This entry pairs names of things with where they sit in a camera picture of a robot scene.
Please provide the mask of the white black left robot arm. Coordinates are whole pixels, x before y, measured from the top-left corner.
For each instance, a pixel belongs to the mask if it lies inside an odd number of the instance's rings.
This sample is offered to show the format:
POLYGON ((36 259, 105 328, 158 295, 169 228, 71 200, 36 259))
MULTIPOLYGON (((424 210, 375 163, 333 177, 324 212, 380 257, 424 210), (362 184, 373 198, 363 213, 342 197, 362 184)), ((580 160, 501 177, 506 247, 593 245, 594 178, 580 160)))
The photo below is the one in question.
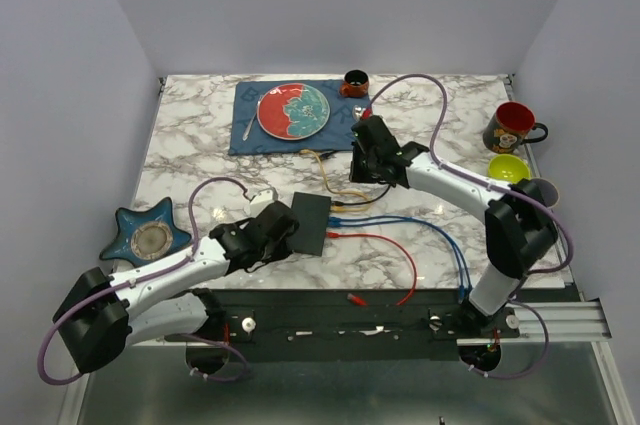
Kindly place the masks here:
POLYGON ((95 267, 67 293, 46 338, 60 335, 81 374, 99 370, 122 353, 142 313, 202 282, 287 258, 287 239, 298 228, 292 209, 275 201, 253 218, 216 226, 143 271, 107 275, 95 267))

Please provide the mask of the black network switch box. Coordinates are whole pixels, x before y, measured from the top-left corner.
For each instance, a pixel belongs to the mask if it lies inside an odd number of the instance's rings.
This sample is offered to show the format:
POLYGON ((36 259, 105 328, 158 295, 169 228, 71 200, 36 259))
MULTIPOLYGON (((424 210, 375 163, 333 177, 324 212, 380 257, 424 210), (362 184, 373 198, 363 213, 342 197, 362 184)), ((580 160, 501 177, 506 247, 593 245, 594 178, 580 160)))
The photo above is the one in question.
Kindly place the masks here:
POLYGON ((287 240, 289 248, 294 253, 321 257, 331 213, 331 198, 295 192, 291 209, 299 227, 287 240))

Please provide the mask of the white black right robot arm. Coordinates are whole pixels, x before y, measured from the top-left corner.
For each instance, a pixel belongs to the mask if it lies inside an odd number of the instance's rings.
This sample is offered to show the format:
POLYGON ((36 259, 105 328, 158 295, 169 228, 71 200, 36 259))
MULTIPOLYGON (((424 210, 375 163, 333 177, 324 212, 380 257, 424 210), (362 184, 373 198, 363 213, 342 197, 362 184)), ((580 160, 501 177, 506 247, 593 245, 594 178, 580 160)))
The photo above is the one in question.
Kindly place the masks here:
POLYGON ((528 179, 517 184, 491 180, 440 159, 416 142, 401 146, 377 115, 357 121, 351 131, 351 181, 426 192, 484 225, 489 265, 459 316, 467 334, 485 335, 529 270, 558 240, 539 187, 528 179))

